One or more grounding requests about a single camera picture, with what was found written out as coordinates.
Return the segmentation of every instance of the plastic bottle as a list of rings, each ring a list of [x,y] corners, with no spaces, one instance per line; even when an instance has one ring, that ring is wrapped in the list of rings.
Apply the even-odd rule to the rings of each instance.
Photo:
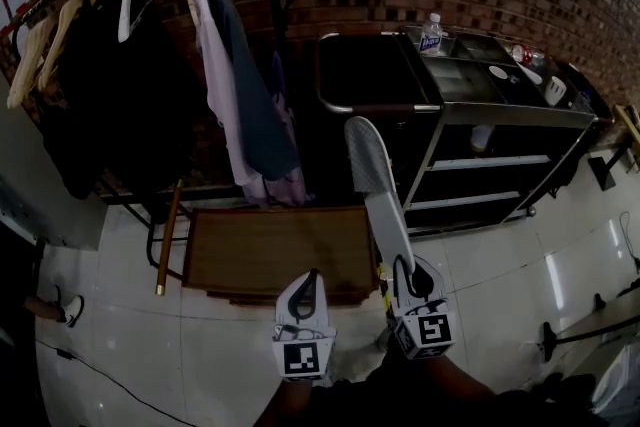
[[[426,55],[438,55],[440,42],[442,41],[442,28],[440,27],[440,15],[431,13],[429,21],[422,26],[420,38],[420,52]]]

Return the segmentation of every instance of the foot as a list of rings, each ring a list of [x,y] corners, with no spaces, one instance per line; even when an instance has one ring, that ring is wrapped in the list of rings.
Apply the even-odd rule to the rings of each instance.
[[[84,298],[81,295],[75,296],[69,304],[62,307],[62,316],[58,322],[63,322],[68,327],[73,327],[78,322],[82,310],[84,309]]]

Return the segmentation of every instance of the mug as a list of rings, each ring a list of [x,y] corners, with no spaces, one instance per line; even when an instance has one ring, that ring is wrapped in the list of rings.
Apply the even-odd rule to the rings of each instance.
[[[544,92],[544,99],[553,107],[564,96],[567,86],[558,77],[551,77]]]

